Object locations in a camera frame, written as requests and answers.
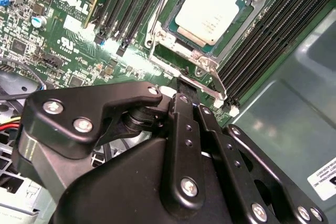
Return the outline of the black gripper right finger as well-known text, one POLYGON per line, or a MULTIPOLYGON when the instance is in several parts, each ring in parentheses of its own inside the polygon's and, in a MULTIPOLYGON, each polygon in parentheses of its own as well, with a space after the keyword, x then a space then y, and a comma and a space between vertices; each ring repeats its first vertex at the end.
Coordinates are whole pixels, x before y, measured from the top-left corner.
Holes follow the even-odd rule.
POLYGON ((202 149, 209 153, 229 223, 328 223, 325 213, 247 134, 198 106, 202 149))

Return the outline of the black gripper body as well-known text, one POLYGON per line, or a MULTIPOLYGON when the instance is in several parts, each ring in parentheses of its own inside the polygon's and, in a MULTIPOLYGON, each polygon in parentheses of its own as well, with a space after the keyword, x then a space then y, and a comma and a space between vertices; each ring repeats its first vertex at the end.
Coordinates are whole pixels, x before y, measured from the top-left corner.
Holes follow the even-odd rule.
POLYGON ((145 141, 76 179, 63 193, 53 223, 244 223, 225 199, 214 165, 202 157, 204 206, 192 217, 172 216, 160 201, 166 141, 145 141))

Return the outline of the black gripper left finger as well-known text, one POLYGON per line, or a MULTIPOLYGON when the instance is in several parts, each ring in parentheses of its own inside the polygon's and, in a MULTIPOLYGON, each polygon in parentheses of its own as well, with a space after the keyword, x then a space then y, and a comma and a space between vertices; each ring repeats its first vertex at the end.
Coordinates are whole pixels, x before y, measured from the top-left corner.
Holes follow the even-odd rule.
POLYGON ((187 85, 169 94, 145 81, 38 91, 25 101, 16 156, 58 205, 82 175, 162 138, 160 201, 168 210, 198 210, 205 189, 193 101, 187 85))

